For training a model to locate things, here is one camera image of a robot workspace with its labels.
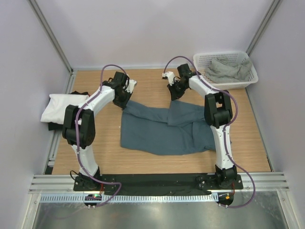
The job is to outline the blue t shirt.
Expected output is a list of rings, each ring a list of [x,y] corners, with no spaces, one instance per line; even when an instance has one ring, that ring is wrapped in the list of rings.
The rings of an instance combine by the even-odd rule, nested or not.
[[[129,101],[122,113],[120,144],[158,156],[216,150],[204,107],[179,100],[172,101],[169,108]]]

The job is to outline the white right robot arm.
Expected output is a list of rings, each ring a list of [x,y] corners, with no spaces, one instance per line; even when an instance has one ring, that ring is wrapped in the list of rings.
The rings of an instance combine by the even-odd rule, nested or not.
[[[189,65],[182,64],[177,70],[178,77],[173,72],[162,73],[162,78],[169,82],[171,99],[181,98],[187,89],[195,90],[204,98],[204,119],[212,130],[216,149],[214,181],[221,189],[230,188],[237,179],[230,142],[230,123],[235,119],[231,97],[227,91],[212,86],[197,71],[191,71]]]

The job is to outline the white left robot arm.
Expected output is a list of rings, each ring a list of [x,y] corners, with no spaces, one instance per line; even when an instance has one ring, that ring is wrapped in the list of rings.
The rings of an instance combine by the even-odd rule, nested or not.
[[[80,166],[74,179],[75,190],[95,191],[101,186],[100,169],[92,147],[96,135],[95,117],[110,102],[121,109],[126,108],[136,85],[137,82],[126,73],[116,72],[85,102],[66,107],[62,136],[73,148]]]

